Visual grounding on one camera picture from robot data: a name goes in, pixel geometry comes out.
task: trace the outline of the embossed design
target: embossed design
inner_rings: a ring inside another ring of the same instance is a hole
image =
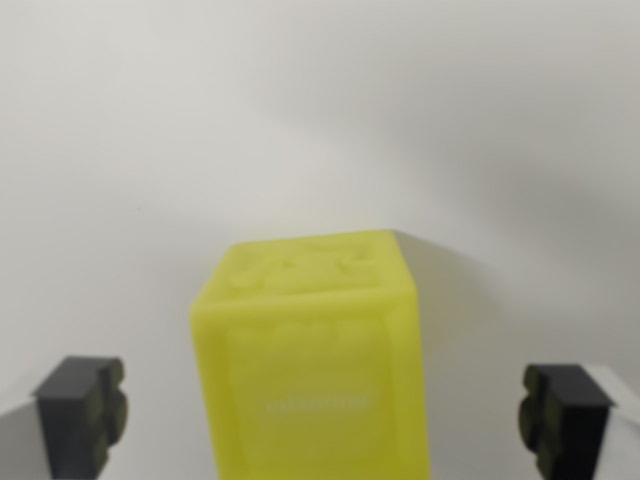
[[[301,242],[266,252],[229,280],[240,296],[348,290],[377,283],[366,245],[321,248]]]

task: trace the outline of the cube face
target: cube face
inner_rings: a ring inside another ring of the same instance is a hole
[[[234,247],[192,327],[222,480],[428,478],[416,295],[390,232]]]

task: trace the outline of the translucent yellow block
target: translucent yellow block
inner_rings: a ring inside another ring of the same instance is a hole
[[[221,480],[426,480],[416,288],[393,233],[232,247],[191,326]]]

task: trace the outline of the white backdrop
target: white backdrop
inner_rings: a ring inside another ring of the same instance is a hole
[[[434,480],[536,479],[526,363],[640,390],[639,125],[635,0],[0,0],[0,386],[121,355],[102,478],[216,478],[187,310],[224,250],[393,228]]]

